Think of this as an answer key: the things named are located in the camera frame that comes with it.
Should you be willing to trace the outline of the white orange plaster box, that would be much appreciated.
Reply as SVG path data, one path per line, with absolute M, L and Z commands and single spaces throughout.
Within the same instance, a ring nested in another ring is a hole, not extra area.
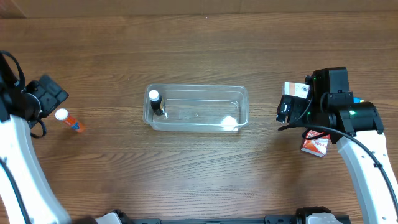
M 282 94 L 306 99 L 310 92 L 310 85 L 304 83 L 285 82 L 282 85 Z

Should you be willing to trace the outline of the orange tube white cap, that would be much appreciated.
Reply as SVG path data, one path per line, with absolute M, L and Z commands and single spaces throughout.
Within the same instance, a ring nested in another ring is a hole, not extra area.
M 85 130 L 85 126 L 75 119 L 65 108 L 60 108 L 55 112 L 55 118 L 59 121 L 64 122 L 70 128 L 78 133 L 82 133 Z

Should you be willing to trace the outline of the blue yellow VapoDrops box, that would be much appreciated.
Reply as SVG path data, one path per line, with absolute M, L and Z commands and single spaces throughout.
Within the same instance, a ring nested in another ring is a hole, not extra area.
M 354 103 L 362 103 L 362 102 L 364 102 L 363 99 L 361 99 L 361 98 L 354 98 Z

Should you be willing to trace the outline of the black bottle white cap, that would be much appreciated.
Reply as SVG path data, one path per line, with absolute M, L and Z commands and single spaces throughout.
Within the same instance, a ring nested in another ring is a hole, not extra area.
M 148 93 L 148 97 L 150 99 L 150 105 L 153 112 L 157 116 L 163 115 L 165 113 L 165 103 L 160 93 L 157 90 L 151 90 Z

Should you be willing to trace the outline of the clear plastic container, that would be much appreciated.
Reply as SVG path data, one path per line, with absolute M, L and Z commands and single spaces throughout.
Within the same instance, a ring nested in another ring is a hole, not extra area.
M 163 97 L 165 113 L 157 116 L 148 93 Z M 150 84 L 143 102 L 143 121 L 158 131 L 238 132 L 249 119 L 248 91 L 243 86 Z

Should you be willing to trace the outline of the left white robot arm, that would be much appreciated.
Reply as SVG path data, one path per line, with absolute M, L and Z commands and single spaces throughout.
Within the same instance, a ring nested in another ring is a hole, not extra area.
M 21 66 L 14 73 L 1 51 L 1 199 L 10 223 L 71 223 L 52 192 L 35 153 L 31 129 L 68 98 L 48 75 L 25 82 Z

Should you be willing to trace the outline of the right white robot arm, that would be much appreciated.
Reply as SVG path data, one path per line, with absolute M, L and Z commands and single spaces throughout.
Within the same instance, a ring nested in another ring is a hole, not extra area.
M 353 181 L 365 223 L 397 223 L 397 180 L 386 147 L 384 126 L 370 102 L 355 103 L 350 92 L 332 105 L 311 93 L 283 94 L 280 130 L 305 128 L 330 137 Z

